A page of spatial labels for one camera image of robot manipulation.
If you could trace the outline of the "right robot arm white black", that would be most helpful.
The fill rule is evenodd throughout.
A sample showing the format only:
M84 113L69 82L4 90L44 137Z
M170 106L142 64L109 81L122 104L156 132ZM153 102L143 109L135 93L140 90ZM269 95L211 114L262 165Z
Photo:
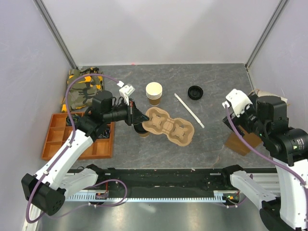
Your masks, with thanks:
M287 104L278 96L246 95L235 90L222 104L224 123L239 139L242 127L257 135L269 152L267 160L276 166L280 195L267 192L239 165L223 169L221 186L242 192L259 211L270 231L305 231L308 228L308 134L289 126Z

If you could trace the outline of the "single brown paper cup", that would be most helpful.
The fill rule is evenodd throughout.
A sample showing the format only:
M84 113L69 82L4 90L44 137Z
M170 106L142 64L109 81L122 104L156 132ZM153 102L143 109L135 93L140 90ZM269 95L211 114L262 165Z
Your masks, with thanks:
M149 136L149 132L139 133L139 136L145 138L145 137Z

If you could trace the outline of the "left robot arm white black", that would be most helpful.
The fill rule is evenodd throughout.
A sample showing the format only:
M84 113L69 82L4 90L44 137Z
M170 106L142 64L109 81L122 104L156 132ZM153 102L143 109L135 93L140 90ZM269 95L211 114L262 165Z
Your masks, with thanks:
M149 120L131 98L125 94L122 97L120 104L113 105L111 92L98 92L92 99L92 105L73 125L67 141L52 159L36 174L23 176L21 184L29 205L52 216L59 211L67 197L87 187L104 187L105 176L89 168L67 180L64 177L84 151L103 134L109 123L125 121L131 126Z

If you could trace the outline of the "cardboard cup carrier tray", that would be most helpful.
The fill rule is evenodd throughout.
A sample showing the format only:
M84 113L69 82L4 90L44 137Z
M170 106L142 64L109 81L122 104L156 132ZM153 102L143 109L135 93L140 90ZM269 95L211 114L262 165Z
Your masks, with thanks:
M183 118L171 118L169 113L158 107L151 107L146 111L148 121L142 122L143 128L155 135L165 134L178 146L187 146L194 135L194 126Z

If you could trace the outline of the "black plastic cup lid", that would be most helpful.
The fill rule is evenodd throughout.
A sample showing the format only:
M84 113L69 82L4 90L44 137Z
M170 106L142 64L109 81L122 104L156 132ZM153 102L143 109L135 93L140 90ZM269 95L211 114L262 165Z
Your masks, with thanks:
M134 125L134 130L138 133L138 134L145 134L147 133L147 130L145 130L142 126L142 123L136 124Z

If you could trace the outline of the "brown paper bag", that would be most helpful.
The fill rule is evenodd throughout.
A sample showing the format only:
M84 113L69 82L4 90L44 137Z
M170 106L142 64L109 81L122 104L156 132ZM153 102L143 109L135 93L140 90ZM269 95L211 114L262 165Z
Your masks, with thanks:
M289 105L289 103L287 102L287 98L267 91L262 91L260 89L254 89L248 94L248 97L250 98L252 103L255 103L256 97L261 96L277 96L280 97L282 101L286 102L287 105ZM253 148L258 147L262 143L262 140L253 133L245 133L244 135L242 135L242 138ZM251 150L236 136L233 131L227 138L225 146L242 156L246 156L249 152L251 152Z

